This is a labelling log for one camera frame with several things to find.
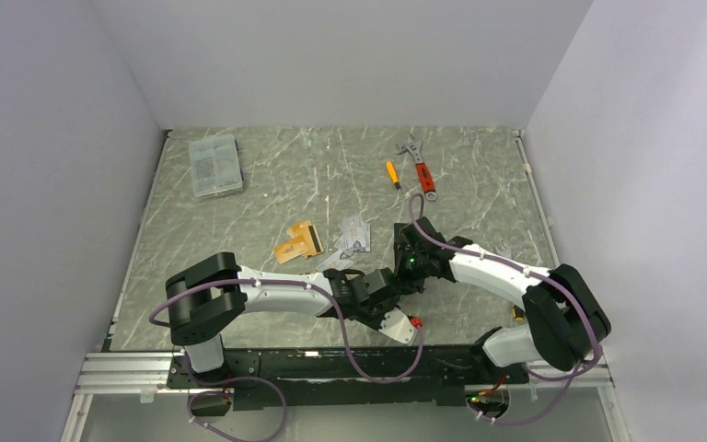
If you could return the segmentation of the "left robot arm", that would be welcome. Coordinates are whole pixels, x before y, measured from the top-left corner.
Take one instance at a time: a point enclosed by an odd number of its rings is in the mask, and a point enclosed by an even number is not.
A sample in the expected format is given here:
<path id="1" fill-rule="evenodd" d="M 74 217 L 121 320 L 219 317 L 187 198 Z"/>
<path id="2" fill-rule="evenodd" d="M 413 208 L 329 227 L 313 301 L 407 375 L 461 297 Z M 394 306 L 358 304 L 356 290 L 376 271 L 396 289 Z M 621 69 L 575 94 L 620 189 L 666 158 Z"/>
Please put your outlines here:
<path id="1" fill-rule="evenodd" d="M 288 312 L 353 320 L 407 344 L 414 341 L 417 327 L 398 304 L 423 289 L 422 278 L 400 278 L 389 268 L 265 273 L 238 265 L 231 252 L 219 252 L 170 276 L 167 301 L 157 311 L 168 313 L 163 324 L 171 342 L 190 358 L 191 374 L 213 387 L 228 370 L 221 332 L 242 315 Z"/>

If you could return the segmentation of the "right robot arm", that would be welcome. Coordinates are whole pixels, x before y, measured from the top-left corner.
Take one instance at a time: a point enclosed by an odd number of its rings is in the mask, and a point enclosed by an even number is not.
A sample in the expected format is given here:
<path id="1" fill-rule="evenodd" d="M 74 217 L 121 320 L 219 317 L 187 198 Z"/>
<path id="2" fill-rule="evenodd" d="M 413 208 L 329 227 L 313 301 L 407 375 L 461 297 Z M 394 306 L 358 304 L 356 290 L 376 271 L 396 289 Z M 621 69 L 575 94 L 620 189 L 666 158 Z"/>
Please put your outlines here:
<path id="1" fill-rule="evenodd" d="M 520 308 L 523 325 L 491 330 L 472 346 L 475 378 L 492 382 L 506 367 L 544 361 L 569 373 L 594 365 L 611 324 L 580 272 L 569 264 L 529 266 L 489 252 L 462 237 L 445 240 L 422 216 L 394 226 L 397 277 L 476 286 Z"/>

